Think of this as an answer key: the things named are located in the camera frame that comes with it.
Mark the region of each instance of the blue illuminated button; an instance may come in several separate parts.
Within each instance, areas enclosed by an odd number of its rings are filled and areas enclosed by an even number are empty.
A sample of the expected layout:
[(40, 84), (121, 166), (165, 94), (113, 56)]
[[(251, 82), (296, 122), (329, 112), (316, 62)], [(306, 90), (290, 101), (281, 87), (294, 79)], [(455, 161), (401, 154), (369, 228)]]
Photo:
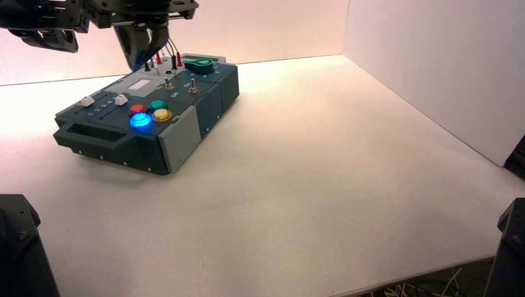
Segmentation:
[(151, 112), (154, 112), (155, 110), (161, 110), (163, 108), (166, 108), (166, 102), (162, 101), (162, 100), (156, 100), (156, 101), (153, 101), (150, 105), (149, 105), (149, 108), (151, 109)]
[(130, 120), (129, 125), (133, 128), (143, 128), (148, 126), (152, 121), (152, 118), (149, 114), (138, 113), (135, 114)]

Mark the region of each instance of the gray panel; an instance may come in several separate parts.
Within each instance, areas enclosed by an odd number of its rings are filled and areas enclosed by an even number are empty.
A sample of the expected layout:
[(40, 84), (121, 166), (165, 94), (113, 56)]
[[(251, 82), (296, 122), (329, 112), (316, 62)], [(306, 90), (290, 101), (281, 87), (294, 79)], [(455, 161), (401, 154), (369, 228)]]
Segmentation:
[[(137, 97), (146, 97), (153, 91), (164, 87), (164, 77), (166, 77), (167, 79), (172, 79), (174, 78), (174, 76), (184, 71), (184, 68), (179, 67), (175, 73), (166, 74), (166, 71), (171, 71), (171, 60), (169, 60), (164, 61), (162, 65), (159, 65), (158, 70), (160, 75), (157, 75), (157, 71), (155, 69), (151, 69), (150, 71), (145, 71), (144, 68), (139, 69), (137, 72), (123, 77), (122, 79), (118, 80), (116, 83), (110, 85), (104, 90), (108, 92), (115, 92), (118, 94), (127, 93)], [(136, 84), (137, 82), (143, 79), (149, 80), (150, 82), (148, 82), (138, 90), (133, 90), (129, 88), (130, 86)]]
[(158, 139), (166, 159), (169, 172), (175, 172), (186, 161), (191, 152), (201, 142), (199, 120), (195, 106), (190, 106), (184, 113), (173, 119)]

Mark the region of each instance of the yellow button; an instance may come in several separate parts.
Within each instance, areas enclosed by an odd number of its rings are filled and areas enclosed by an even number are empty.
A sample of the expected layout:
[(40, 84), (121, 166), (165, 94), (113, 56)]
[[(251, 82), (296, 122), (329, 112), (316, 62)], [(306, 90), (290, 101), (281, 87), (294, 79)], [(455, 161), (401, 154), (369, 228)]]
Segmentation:
[(155, 110), (155, 112), (153, 113), (153, 120), (155, 122), (165, 122), (169, 121), (172, 116), (173, 114), (171, 113), (171, 111), (161, 108), (159, 110)]

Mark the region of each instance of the white wall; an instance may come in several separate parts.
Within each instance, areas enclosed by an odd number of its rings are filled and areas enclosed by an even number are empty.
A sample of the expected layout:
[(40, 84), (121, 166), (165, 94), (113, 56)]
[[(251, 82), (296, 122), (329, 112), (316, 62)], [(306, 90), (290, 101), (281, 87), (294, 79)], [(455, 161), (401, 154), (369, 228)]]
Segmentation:
[(351, 0), (345, 55), (502, 165), (525, 134), (525, 1)]
[[(241, 63), (341, 54), (348, 0), (199, 0), (193, 20), (175, 20), (179, 50)], [(0, 85), (129, 72), (113, 29), (77, 34), (77, 54), (31, 48), (0, 30)]]

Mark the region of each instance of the green button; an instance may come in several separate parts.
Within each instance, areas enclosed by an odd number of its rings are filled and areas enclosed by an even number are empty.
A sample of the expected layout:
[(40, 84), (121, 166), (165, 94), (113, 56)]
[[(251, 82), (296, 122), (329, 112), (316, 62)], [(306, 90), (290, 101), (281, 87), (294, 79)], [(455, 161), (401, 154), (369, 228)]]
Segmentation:
[(162, 108), (166, 108), (166, 102), (164, 102), (162, 100), (153, 101), (150, 104), (150, 108), (151, 108), (152, 111), (159, 110), (159, 109), (162, 109)]

